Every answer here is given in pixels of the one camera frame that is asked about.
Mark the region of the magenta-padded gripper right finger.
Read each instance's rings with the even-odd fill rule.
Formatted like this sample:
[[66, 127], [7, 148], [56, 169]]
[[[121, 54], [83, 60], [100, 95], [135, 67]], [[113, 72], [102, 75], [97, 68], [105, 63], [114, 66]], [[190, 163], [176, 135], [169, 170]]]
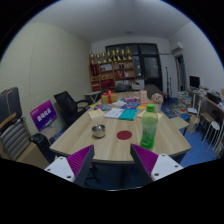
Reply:
[[182, 169], [182, 166], [167, 154], [153, 153], [138, 145], [130, 145], [130, 154], [137, 166], [142, 184], [147, 185]]

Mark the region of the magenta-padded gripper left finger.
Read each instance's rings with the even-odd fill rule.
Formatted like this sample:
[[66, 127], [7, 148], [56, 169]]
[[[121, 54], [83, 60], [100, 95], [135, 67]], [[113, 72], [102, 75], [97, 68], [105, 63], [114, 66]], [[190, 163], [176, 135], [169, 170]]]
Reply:
[[68, 157], [58, 157], [45, 168], [45, 171], [77, 185], [83, 185], [94, 155], [94, 146], [89, 145]]

